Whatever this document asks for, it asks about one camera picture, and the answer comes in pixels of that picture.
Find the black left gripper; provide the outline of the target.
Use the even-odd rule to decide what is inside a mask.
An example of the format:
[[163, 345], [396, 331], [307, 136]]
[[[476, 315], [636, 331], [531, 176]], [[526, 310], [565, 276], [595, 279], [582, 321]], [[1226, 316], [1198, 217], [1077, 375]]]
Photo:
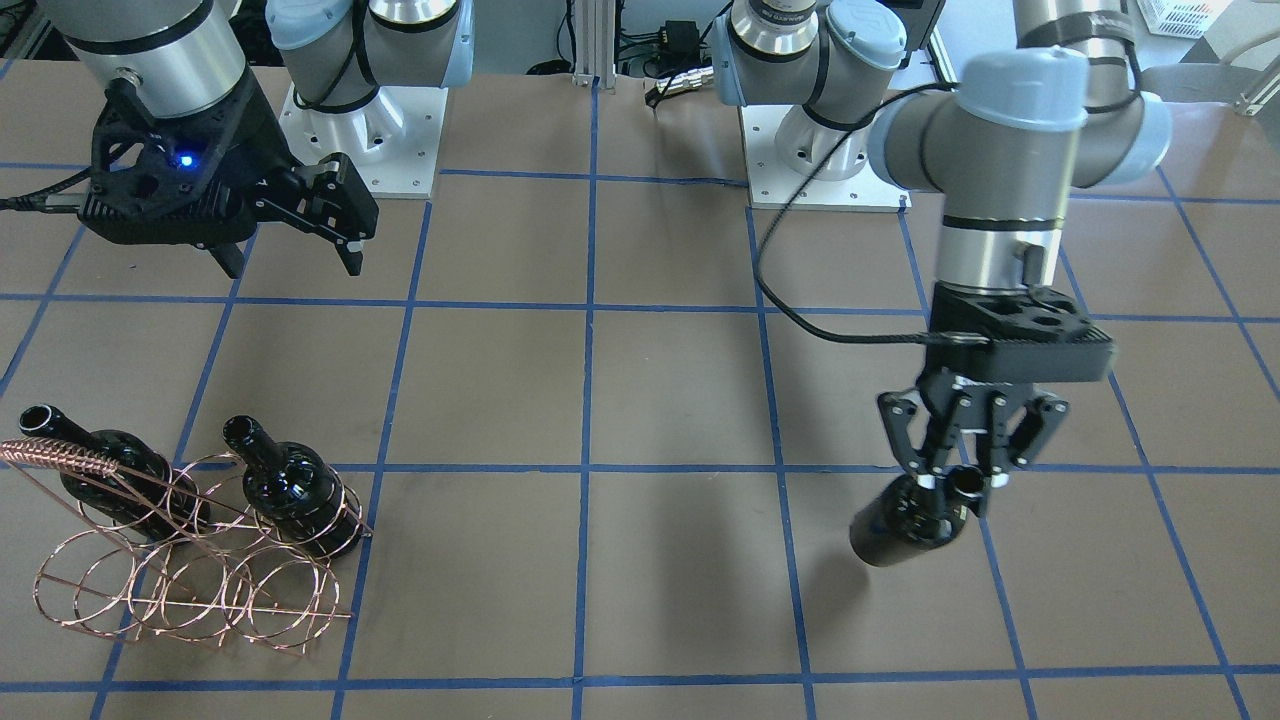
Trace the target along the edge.
[[915, 384], [879, 395], [879, 414], [900, 466], [937, 497], [948, 455], [964, 433], [977, 434], [965, 495], [986, 518], [1009, 471], [1034, 460], [1068, 414], [1068, 401], [1041, 386], [1102, 380], [1116, 345], [1075, 299], [1044, 286], [978, 293], [936, 284], [928, 329], [936, 342]]

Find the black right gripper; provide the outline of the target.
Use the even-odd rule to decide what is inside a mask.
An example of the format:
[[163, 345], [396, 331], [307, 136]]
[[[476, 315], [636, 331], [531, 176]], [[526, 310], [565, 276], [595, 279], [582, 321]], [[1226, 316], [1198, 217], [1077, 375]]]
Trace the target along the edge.
[[110, 81], [105, 95], [78, 210], [92, 232], [123, 245], [196, 246], [238, 281], [244, 241], [264, 222], [285, 223], [333, 243], [346, 273], [361, 274], [376, 200], [344, 154], [312, 165], [293, 155], [256, 77], [169, 119], [154, 117], [128, 79]]

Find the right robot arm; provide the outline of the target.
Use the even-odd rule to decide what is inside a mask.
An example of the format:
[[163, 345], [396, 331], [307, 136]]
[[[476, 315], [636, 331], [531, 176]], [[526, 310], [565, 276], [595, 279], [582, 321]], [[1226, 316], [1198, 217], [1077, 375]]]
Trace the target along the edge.
[[315, 234], [357, 275], [387, 173], [425, 195], [442, 110], [470, 82], [471, 1], [270, 1], [292, 96], [282, 115], [215, 1], [44, 1], [106, 99], [79, 173], [15, 208], [74, 213], [123, 246], [186, 245], [237, 279], [262, 223]]

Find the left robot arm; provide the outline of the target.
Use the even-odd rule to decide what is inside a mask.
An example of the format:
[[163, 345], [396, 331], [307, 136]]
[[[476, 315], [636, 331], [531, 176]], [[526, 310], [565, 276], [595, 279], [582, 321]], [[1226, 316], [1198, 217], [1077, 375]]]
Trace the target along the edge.
[[1114, 340], [1052, 283], [1070, 191], [1135, 181], [1169, 150], [1170, 111], [1142, 88], [1125, 9], [1019, 1], [1015, 49], [891, 99], [905, 29], [881, 3], [735, 1], [713, 24], [726, 104], [795, 105], [818, 127], [800, 190], [861, 135], [881, 179], [943, 196], [925, 332], [838, 334], [756, 278], [813, 336], [925, 347], [915, 384], [877, 401], [902, 468], [884, 501], [892, 518], [983, 512], [1068, 411], [1041, 384], [1100, 380], [1114, 364]]

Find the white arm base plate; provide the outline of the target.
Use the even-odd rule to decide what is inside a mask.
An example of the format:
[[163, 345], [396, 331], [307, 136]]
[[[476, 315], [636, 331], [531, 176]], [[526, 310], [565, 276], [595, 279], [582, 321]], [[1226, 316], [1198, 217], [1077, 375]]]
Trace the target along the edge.
[[801, 105], [740, 110], [750, 204], [780, 210], [900, 211], [910, 195], [870, 168], [867, 129], [850, 138], [809, 117]]

